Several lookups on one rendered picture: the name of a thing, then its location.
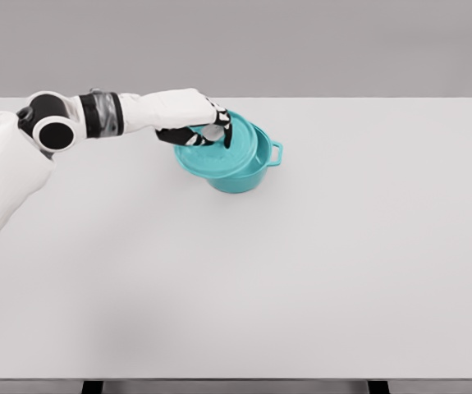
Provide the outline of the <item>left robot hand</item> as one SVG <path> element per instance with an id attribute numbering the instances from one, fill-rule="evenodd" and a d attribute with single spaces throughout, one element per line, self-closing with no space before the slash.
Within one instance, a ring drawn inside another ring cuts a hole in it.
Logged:
<path id="1" fill-rule="evenodd" d="M 159 99 L 153 128 L 162 142 L 177 146 L 210 146 L 222 140 L 231 147 L 233 126 L 228 110 L 197 89 L 174 89 Z"/>

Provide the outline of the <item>teal pot lid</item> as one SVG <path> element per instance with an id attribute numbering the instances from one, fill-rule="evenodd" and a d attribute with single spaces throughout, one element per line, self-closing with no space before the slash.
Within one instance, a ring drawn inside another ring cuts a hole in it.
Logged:
<path id="1" fill-rule="evenodd" d="M 174 154 L 182 168 L 195 176 L 218 179 L 231 176 L 247 166 L 257 151 L 254 124 L 236 112 L 231 116 L 231 146 L 226 149 L 224 138 L 212 145 L 174 146 Z"/>

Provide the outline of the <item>teal pot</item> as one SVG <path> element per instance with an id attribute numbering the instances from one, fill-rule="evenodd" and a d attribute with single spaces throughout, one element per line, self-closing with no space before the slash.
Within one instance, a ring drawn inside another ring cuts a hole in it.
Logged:
<path id="1" fill-rule="evenodd" d="M 257 138 L 257 149 L 250 163 L 233 175 L 206 179 L 216 190 L 228 194 L 239 194 L 253 190 L 259 186 L 270 167 L 282 163 L 283 146 L 271 140 L 258 126 L 252 125 Z"/>

